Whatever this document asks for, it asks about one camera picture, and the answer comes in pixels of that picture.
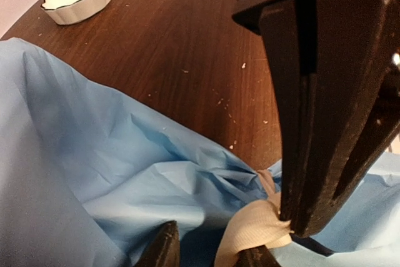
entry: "beige fabric strap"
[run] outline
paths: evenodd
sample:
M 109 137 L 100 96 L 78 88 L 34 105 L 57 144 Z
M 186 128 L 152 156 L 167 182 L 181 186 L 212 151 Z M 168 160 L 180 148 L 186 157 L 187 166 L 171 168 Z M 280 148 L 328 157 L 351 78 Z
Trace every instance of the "beige fabric strap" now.
M 214 267 L 233 267 L 242 250 L 265 245 L 277 248 L 288 245 L 290 221 L 279 220 L 281 194 L 275 193 L 269 171 L 258 172 L 268 199 L 256 200 L 240 209 L 229 221 L 219 245 Z

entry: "blue fabric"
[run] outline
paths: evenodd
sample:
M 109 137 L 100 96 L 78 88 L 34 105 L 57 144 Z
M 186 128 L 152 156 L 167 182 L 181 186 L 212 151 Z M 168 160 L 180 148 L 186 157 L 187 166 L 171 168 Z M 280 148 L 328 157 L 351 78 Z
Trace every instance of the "blue fabric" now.
M 274 250 L 282 265 L 400 262 L 399 166 L 382 156 L 316 237 L 347 253 L 292 243 Z M 280 163 L 270 170 L 279 187 Z M 260 198 L 256 173 L 220 145 L 38 47 L 0 42 L 1 266 L 131 266 L 175 219 L 181 266 L 208 267 L 231 216 Z M 372 255 L 385 264 L 364 264 Z

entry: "wooden table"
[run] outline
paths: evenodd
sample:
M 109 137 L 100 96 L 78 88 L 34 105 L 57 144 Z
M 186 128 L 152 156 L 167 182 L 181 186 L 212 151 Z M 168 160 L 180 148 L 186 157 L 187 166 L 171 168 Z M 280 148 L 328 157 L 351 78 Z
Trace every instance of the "wooden table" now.
M 235 0 L 112 0 L 56 25 L 39 0 L 2 37 L 23 38 L 230 148 L 255 169 L 281 157 L 276 102 L 259 36 L 231 19 Z

